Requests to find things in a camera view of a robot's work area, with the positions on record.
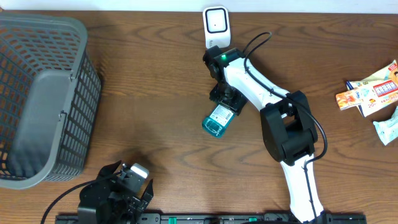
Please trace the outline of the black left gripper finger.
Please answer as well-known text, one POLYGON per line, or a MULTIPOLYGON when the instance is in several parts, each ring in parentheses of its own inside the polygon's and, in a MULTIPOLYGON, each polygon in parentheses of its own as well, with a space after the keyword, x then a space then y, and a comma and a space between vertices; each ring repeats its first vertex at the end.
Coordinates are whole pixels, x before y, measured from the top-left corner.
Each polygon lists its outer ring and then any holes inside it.
POLYGON ((138 206, 138 209, 141 212, 144 212, 146 210, 146 208, 148 207, 150 201, 153 199, 154 197, 154 190, 153 190, 153 179, 151 179, 145 189, 145 191, 142 194, 142 197, 140 199, 141 203, 138 206))
POLYGON ((121 165, 121 161, 117 161, 113 164, 109 164, 109 165, 102 167, 100 169, 100 171, 98 172, 97 179, 104 178, 104 177, 114 174, 120 165, 121 165))

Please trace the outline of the teal mouthwash bottle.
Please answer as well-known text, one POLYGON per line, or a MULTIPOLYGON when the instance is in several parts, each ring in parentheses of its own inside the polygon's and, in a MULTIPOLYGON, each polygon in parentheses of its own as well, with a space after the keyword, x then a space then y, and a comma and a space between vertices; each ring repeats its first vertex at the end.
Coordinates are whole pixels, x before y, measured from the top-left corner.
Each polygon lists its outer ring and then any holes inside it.
POLYGON ((235 114, 223 105, 218 105, 203 122, 203 129, 216 138, 222 138, 235 114))

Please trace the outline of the small orange box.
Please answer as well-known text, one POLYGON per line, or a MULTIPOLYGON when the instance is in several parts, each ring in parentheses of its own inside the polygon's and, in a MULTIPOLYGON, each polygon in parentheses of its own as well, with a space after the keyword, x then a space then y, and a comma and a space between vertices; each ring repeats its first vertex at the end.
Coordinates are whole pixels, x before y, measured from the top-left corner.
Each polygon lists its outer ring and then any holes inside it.
POLYGON ((340 110, 346 110, 354 106, 360 106, 368 98, 369 90, 355 88, 339 93, 335 96, 340 110))

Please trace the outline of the orange snack bag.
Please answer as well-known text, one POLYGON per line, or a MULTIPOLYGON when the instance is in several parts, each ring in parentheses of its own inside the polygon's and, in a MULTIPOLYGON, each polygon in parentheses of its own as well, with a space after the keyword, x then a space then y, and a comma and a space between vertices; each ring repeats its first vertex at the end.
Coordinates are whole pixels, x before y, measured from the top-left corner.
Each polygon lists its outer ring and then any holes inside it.
POLYGON ((357 109, 367 117, 397 101, 397 61, 360 81, 346 81, 348 90, 357 89, 363 99, 357 109))

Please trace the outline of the teal wet wipes pack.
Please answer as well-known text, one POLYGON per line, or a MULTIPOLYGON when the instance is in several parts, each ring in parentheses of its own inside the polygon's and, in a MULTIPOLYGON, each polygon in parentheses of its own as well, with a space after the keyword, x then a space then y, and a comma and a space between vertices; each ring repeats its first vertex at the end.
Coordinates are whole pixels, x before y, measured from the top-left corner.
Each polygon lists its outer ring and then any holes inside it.
POLYGON ((390 119, 373 121, 373 125, 383 145, 388 145, 397 138, 397 108, 390 119))

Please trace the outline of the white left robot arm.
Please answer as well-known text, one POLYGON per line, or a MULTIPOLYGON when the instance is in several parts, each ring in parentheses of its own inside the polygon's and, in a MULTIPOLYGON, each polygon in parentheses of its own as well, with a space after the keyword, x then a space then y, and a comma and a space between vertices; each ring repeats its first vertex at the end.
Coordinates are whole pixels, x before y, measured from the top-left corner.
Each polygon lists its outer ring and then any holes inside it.
POLYGON ((80 192, 79 223, 138 223, 153 199, 153 181, 150 180, 141 196, 149 170, 138 163, 121 161, 102 167, 92 184, 80 192))

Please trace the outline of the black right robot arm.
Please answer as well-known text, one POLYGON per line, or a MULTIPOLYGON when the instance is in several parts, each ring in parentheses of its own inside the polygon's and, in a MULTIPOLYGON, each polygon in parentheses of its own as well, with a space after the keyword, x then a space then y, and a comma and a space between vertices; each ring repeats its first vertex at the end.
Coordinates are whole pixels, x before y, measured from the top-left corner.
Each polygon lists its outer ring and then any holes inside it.
POLYGON ((252 103, 259 111, 264 145, 284 171, 291 212, 302 223, 314 222, 323 212, 312 165, 320 124, 310 112, 307 97, 272 83, 238 49, 223 52, 211 47, 203 62, 217 81, 210 92, 216 107, 203 120, 203 129, 222 137, 246 103, 252 103))

